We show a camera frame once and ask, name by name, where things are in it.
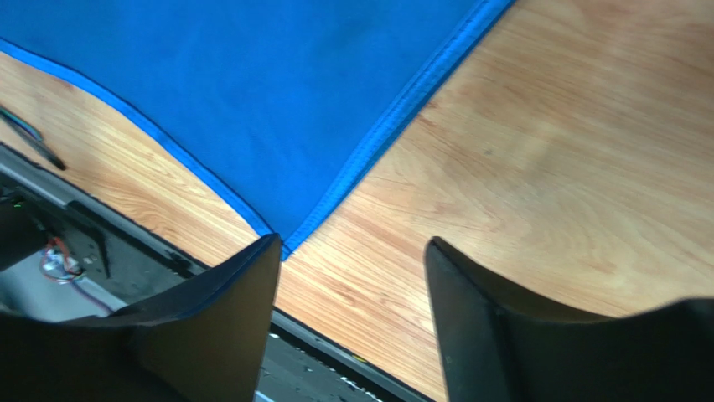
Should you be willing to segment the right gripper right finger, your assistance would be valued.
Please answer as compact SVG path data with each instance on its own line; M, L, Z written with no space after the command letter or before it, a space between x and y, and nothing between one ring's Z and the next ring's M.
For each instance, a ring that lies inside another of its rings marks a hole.
M424 262L451 401L713 398L710 298L607 317L535 293L439 237Z

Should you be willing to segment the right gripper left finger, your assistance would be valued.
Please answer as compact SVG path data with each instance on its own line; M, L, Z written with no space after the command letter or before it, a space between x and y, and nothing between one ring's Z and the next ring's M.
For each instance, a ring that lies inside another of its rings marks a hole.
M108 317L1 316L4 401L251 401L281 266L266 235Z

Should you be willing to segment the blue cloth napkin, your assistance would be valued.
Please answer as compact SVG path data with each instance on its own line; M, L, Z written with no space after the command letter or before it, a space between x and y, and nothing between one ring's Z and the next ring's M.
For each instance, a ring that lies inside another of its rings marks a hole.
M289 256L508 1L4 1L1 50L122 113Z

